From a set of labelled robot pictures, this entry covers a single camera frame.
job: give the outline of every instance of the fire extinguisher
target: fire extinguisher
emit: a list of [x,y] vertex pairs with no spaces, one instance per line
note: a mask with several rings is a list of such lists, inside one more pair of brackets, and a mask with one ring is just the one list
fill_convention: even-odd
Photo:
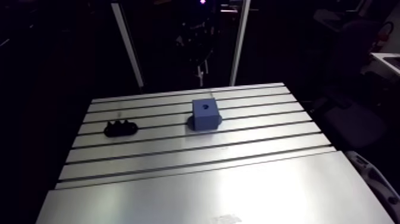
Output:
[[371,52],[379,52],[389,40],[389,36],[392,34],[394,29],[395,25],[391,21],[383,23],[378,33],[378,37],[371,48]]

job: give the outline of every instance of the white sticker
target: white sticker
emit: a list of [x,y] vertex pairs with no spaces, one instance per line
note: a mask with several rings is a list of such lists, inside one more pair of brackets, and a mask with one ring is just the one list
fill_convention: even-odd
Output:
[[224,216],[215,217],[211,220],[211,224],[235,224],[239,222],[242,222],[242,220],[234,214],[226,214]]

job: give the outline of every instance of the desk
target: desk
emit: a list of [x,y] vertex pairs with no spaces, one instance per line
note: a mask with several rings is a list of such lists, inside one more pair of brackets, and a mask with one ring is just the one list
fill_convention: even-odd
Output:
[[396,68],[395,66],[391,65],[391,63],[388,63],[387,61],[385,61],[383,59],[385,57],[400,57],[400,54],[392,54],[392,53],[371,53],[371,54],[378,61],[382,62],[384,65],[386,65],[392,71],[394,71],[396,73],[396,75],[400,76],[400,70],[398,68]]
[[[222,124],[191,131],[210,97]],[[95,99],[73,147],[37,224],[393,223],[282,83]]]

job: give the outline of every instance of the dark background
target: dark background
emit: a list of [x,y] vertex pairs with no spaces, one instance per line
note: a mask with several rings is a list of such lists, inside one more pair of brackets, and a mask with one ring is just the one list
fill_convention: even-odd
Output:
[[[374,7],[372,19],[382,22],[398,1],[379,2],[384,4]],[[140,90],[110,2],[6,0],[0,6],[0,43],[9,39],[0,47],[0,75],[17,124],[11,133],[18,143],[12,157],[18,161],[18,218],[34,223],[91,99]],[[142,92],[199,88],[193,67],[174,46],[173,9],[151,0],[122,0],[122,6],[145,81]],[[332,1],[252,0],[236,84],[285,82],[299,100],[312,98],[321,79],[321,55],[335,41],[334,33],[313,21],[319,7],[332,7]],[[239,18],[240,11],[217,21],[205,88],[229,85]],[[393,106],[381,111],[391,124],[390,140],[367,156],[399,189],[396,157],[388,154],[400,145],[397,111]]]

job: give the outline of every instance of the aluminum table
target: aluminum table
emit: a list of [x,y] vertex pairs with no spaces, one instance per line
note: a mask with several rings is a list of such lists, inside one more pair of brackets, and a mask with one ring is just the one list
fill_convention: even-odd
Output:
[[[193,99],[222,124],[194,132]],[[107,121],[139,126],[107,138]],[[47,223],[393,223],[346,157],[282,83],[94,99]]]

